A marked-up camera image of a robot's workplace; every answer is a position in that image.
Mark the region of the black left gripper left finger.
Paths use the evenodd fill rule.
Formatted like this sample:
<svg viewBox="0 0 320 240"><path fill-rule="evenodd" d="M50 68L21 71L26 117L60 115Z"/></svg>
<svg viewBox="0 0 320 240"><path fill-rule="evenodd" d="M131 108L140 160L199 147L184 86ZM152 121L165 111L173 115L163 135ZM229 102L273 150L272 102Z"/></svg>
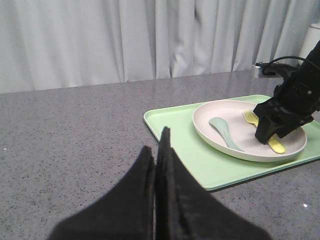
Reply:
<svg viewBox="0 0 320 240"><path fill-rule="evenodd" d="M144 146L125 176L103 197L56 225L50 240L153 239L155 169Z"/></svg>

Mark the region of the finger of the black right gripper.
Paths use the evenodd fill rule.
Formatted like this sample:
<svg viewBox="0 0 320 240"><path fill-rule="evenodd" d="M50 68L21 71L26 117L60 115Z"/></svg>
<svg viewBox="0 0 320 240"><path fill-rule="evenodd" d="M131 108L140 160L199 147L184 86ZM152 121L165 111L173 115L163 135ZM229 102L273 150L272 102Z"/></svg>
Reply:
<svg viewBox="0 0 320 240"><path fill-rule="evenodd" d="M262 116L258 119L258 127L254 136L260 143L265 145L274 134L280 138L285 137L284 126L284 121L280 116Z"/></svg>

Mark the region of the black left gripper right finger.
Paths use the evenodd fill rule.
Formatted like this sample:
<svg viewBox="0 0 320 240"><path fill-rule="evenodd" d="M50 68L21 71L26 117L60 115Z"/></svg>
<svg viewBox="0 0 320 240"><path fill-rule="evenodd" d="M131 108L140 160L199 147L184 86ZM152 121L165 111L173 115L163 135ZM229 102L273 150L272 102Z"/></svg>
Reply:
<svg viewBox="0 0 320 240"><path fill-rule="evenodd" d="M241 218L211 196L171 147L170 129L159 141L156 177L156 239L269 240L262 228Z"/></svg>

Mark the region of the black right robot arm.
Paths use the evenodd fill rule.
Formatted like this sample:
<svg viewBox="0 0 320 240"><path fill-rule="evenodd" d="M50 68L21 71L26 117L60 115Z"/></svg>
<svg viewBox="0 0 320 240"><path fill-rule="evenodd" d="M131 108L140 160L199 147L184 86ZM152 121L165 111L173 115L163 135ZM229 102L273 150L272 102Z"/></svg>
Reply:
<svg viewBox="0 0 320 240"><path fill-rule="evenodd" d="M298 67L278 61L256 64L262 75L283 78L283 83L275 87L273 97L253 110L258 117L255 137L262 144L273 135L283 138L312 122L313 113L320 109L320 45L316 44L306 58L301 58L302 64Z"/></svg>

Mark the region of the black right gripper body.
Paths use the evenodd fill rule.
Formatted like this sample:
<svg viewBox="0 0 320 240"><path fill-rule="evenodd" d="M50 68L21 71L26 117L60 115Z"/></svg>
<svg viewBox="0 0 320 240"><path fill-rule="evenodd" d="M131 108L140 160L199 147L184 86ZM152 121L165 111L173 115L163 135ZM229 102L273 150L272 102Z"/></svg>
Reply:
<svg viewBox="0 0 320 240"><path fill-rule="evenodd" d="M282 131L287 136L313 121L312 114L320 110L320 72L296 72L283 84L277 86L273 97L259 103L253 112L258 118L281 117Z"/></svg>

